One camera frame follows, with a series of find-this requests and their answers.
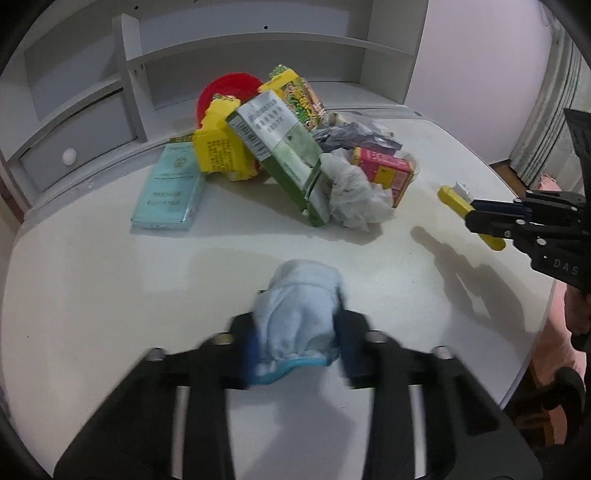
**white drawer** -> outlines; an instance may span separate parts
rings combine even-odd
[[[135,137],[123,93],[116,93],[57,126],[21,157],[22,166],[43,192],[72,170]]]

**drawer knob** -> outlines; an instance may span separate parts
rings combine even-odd
[[[66,148],[64,150],[64,153],[61,155],[61,161],[63,163],[65,163],[65,165],[73,165],[74,162],[76,161],[76,156],[78,155],[78,152],[76,150],[74,150],[73,148]]]

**light blue cloth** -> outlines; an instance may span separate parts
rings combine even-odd
[[[333,315],[343,278],[333,267],[289,260],[255,299],[259,362],[251,384],[270,384],[303,365],[330,365],[338,356]]]

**clutter pile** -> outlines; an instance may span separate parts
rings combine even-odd
[[[359,114],[327,112],[308,82],[284,65],[265,83],[246,73],[212,82],[199,98],[197,124],[191,138],[166,146],[133,225],[186,230],[205,174],[230,181],[266,174],[310,225],[332,218],[367,231],[392,218],[418,173],[394,133]]]

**das logo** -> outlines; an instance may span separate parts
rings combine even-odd
[[[554,259],[554,268],[559,270],[564,270],[565,272],[570,273],[571,275],[577,275],[579,273],[579,267],[576,265],[569,265],[568,262],[562,262],[559,258]]]

